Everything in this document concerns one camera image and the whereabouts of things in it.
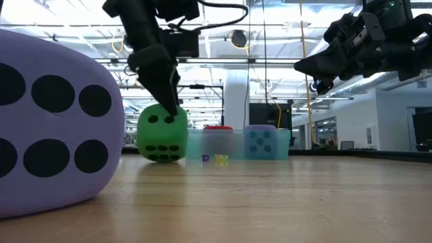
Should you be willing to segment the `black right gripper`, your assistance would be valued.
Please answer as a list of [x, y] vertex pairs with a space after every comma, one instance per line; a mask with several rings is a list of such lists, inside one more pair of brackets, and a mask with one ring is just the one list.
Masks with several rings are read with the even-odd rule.
[[422, 45], [414, 42], [421, 33], [421, 16], [349, 13], [325, 32], [328, 48], [297, 61], [294, 69], [313, 77], [319, 95], [328, 93], [336, 78], [397, 72], [399, 79], [407, 80], [422, 70]]

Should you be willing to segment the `green foam die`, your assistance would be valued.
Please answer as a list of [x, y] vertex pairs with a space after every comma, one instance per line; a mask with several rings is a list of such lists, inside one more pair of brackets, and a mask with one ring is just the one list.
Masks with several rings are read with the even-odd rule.
[[138, 119], [136, 147], [146, 159], [157, 163], [172, 163], [186, 156], [188, 116], [177, 107], [171, 116], [160, 104], [146, 107]]

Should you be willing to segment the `red foam die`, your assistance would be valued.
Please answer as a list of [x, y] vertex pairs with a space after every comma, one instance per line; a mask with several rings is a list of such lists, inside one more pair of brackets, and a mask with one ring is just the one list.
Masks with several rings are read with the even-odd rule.
[[234, 130], [229, 126], [205, 127], [202, 140], [206, 155], [231, 155], [234, 151]]

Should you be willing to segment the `purple foam die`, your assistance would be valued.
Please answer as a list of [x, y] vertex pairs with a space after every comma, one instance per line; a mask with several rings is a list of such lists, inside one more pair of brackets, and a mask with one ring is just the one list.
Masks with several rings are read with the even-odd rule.
[[249, 125], [243, 130], [244, 155], [247, 159], [275, 159], [277, 130], [273, 125]]
[[117, 169], [123, 135], [122, 96], [105, 67], [0, 29], [0, 219], [96, 196]]

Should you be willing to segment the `teal translucent plastic bin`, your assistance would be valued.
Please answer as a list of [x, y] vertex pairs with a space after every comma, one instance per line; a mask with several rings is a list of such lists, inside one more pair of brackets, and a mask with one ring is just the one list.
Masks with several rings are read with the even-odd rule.
[[[283, 152], [287, 152], [290, 147], [291, 131], [290, 130], [277, 130], [277, 155], [276, 160], [281, 159]], [[243, 130], [234, 130], [234, 150], [244, 149]], [[203, 130], [190, 130], [188, 134], [188, 147], [186, 152], [203, 153]], [[240, 159], [240, 160], [258, 160], [258, 159]]]

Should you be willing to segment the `black mesh computer case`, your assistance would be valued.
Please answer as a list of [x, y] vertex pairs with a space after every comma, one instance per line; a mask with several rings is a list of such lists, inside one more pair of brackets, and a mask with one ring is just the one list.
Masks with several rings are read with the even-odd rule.
[[273, 125], [277, 128], [292, 129], [292, 105], [289, 103], [250, 103], [249, 124], [250, 125]]

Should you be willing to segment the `black ceiling track rail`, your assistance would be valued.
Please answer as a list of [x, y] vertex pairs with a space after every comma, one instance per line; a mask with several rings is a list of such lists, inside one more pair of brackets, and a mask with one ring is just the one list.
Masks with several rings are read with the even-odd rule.
[[222, 59], [222, 58], [179, 58], [178, 63], [267, 63], [267, 64], [294, 64], [299, 59]]

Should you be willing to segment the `black aluminium rig frame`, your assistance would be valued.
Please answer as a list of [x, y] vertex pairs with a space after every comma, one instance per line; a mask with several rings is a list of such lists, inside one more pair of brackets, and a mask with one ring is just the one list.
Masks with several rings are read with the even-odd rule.
[[[123, 148], [121, 150], [122, 155], [141, 155], [137, 148]], [[231, 151], [227, 155], [229, 159], [240, 160], [244, 159], [244, 149]], [[376, 150], [292, 150], [282, 153], [281, 159], [276, 160], [287, 160], [289, 156], [303, 156], [303, 157], [365, 157], [371, 159], [387, 159], [394, 161], [408, 161], [408, 162], [419, 162], [419, 163], [432, 163], [432, 153], [426, 152], [395, 152], [395, 151], [376, 151]], [[183, 157], [177, 155], [173, 156], [174, 159], [202, 159], [202, 154], [199, 152], [192, 153], [187, 152]]]

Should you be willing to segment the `black wall screen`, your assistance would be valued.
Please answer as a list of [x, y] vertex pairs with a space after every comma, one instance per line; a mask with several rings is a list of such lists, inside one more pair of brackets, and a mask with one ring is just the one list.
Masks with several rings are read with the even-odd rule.
[[432, 108], [416, 108], [412, 116], [417, 144], [432, 144]]

